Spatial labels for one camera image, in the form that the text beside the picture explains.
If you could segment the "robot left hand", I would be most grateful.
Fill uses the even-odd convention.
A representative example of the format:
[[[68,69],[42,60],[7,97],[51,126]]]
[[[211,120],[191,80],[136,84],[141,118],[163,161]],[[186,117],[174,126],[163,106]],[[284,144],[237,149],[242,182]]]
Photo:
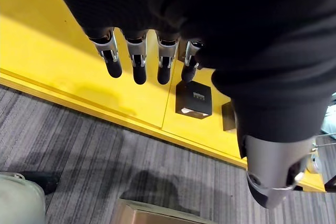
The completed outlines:
[[[146,81],[148,30],[157,34],[161,84],[186,40],[183,80],[212,69],[230,98],[255,201],[272,209],[295,188],[335,92],[335,0],[63,1],[114,78],[122,72],[115,28],[137,84]]]

